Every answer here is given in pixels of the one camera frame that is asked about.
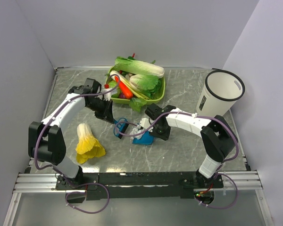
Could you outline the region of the blue dustpan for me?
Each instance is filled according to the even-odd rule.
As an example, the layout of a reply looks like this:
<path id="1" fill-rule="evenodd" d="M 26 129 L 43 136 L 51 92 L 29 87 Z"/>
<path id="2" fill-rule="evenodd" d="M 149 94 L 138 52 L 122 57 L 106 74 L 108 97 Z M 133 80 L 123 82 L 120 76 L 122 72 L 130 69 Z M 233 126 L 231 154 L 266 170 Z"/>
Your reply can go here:
<path id="1" fill-rule="evenodd" d="M 151 145 L 153 144 L 154 137 L 150 135 L 147 131 L 145 132 L 140 139 L 134 138 L 132 143 L 135 145 Z"/>

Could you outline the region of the blue hand brush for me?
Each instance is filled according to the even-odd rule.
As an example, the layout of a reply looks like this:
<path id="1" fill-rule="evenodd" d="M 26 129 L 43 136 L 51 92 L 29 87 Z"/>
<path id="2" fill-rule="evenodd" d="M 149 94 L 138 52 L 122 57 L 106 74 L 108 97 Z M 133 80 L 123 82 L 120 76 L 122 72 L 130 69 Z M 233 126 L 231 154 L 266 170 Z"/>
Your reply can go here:
<path id="1" fill-rule="evenodd" d="M 124 118 L 124 117 L 119 118 L 118 120 L 114 120 L 114 124 L 117 124 L 119 121 L 120 121 L 121 123 L 117 125 L 117 129 L 118 129 L 118 131 L 124 133 L 124 132 L 126 131 L 126 129 L 128 128 L 128 124 L 123 123 L 123 122 L 124 122 L 124 121 L 127 121 L 127 119 Z M 123 135 L 121 135 L 121 134 L 119 134 L 119 133 L 116 133 L 116 129 L 115 129 L 115 128 L 113 129 L 113 133 L 114 133 L 114 135 L 115 135 L 117 138 L 119 138 L 119 139 L 121 139 L 121 138 L 123 137 Z"/>

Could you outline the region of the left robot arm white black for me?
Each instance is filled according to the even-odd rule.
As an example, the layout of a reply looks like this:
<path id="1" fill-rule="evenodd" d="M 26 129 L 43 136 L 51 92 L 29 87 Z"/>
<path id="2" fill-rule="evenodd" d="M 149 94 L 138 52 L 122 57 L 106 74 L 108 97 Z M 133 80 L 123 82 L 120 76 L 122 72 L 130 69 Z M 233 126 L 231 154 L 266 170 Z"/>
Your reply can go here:
<path id="1" fill-rule="evenodd" d="M 72 189 L 83 186 L 83 170 L 66 156 L 63 130 L 83 108 L 94 111 L 96 118 L 114 123 L 111 93 L 115 88 L 102 89 L 95 79 L 86 79 L 73 86 L 55 111 L 41 122 L 32 122 L 28 129 L 28 154 L 36 169 L 52 168 L 61 174 Z"/>

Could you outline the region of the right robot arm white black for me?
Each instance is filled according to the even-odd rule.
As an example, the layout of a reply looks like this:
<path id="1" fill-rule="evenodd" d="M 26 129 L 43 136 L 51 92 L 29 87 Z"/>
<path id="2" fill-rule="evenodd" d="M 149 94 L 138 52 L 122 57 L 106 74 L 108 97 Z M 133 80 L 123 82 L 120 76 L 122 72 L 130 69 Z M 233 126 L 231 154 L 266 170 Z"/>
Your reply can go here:
<path id="1" fill-rule="evenodd" d="M 153 137 L 168 140 L 172 127 L 186 130 L 199 136 L 205 147 L 206 157 L 197 170 L 197 184 L 208 187 L 213 177 L 227 160 L 228 154 L 235 148 L 239 152 L 238 139 L 225 119 L 198 116 L 196 113 L 187 113 L 179 108 L 167 105 L 164 108 L 151 104 L 145 111 L 147 117 L 140 120 L 140 126 L 148 129 Z"/>

